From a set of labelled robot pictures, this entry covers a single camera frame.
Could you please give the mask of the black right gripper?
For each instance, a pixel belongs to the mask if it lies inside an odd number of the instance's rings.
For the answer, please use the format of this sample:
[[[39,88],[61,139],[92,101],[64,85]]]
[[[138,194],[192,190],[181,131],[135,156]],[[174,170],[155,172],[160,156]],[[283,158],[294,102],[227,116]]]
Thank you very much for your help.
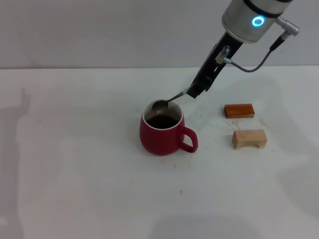
[[[225,67],[224,58],[230,59],[242,44],[241,41],[236,40],[229,33],[224,33],[201,66],[196,75],[196,80],[192,82],[187,94],[195,99],[204,90],[207,92],[218,74]]]

